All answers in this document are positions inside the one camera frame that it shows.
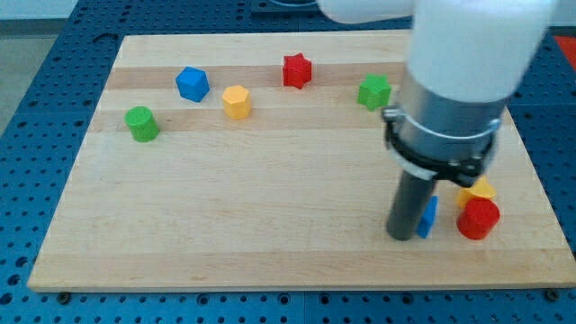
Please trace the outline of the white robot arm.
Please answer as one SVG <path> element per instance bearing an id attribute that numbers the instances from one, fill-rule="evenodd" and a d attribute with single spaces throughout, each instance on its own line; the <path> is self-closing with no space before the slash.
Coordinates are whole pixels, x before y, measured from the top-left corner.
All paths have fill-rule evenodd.
<path id="1" fill-rule="evenodd" d="M 320 0 L 318 6 L 338 23 L 412 20 L 399 97 L 382 109 L 385 147 L 402 168 L 386 229 L 394 239 L 411 239 L 438 181 L 469 187 L 488 169 L 501 113 L 555 4 Z"/>

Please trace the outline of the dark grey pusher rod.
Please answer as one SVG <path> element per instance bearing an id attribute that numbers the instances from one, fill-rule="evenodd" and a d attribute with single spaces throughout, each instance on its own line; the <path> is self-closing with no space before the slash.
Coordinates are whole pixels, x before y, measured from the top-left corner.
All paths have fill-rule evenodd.
<path id="1" fill-rule="evenodd" d="M 405 241 L 413 237 L 436 184 L 436 179 L 424 180 L 406 171 L 401 174 L 386 223 L 392 238 Z"/>

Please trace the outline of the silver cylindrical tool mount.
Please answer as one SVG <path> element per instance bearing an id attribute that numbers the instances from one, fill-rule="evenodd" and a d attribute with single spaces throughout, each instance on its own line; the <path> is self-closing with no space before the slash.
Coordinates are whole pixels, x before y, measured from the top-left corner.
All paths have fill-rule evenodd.
<path id="1" fill-rule="evenodd" d="M 500 116 L 508 101 L 449 99 L 408 72 L 397 103 L 382 109 L 384 145 L 415 177 L 470 187 L 495 156 Z"/>

